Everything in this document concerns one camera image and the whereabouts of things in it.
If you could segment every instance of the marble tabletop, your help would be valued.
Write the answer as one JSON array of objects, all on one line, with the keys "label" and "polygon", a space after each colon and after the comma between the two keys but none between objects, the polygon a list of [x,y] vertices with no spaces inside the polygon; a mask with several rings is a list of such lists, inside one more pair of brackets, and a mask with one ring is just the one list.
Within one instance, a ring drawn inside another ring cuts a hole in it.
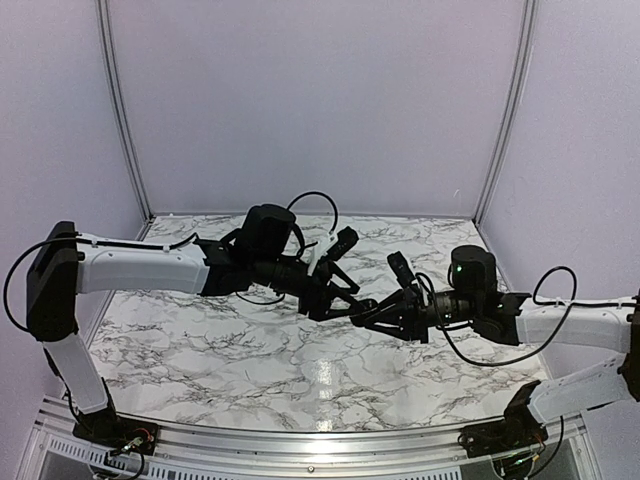
[{"label": "marble tabletop", "polygon": [[[147,241],[198,232],[217,239],[242,216],[159,217]],[[299,216],[308,241],[330,217]],[[482,245],[472,222],[342,217],[358,244],[340,266],[361,286],[360,298],[397,289],[386,256],[402,251],[437,289],[446,287],[450,252]],[[246,296],[274,298],[262,287]],[[444,337],[407,343],[358,329],[348,319],[315,323],[294,298],[256,306],[236,296],[118,292],[91,344],[118,410],[188,424],[257,430],[361,431],[442,425],[499,415],[520,385],[546,378],[533,357],[499,369],[462,362]],[[453,333],[468,356],[498,361],[531,347],[505,347],[472,331]]]}]

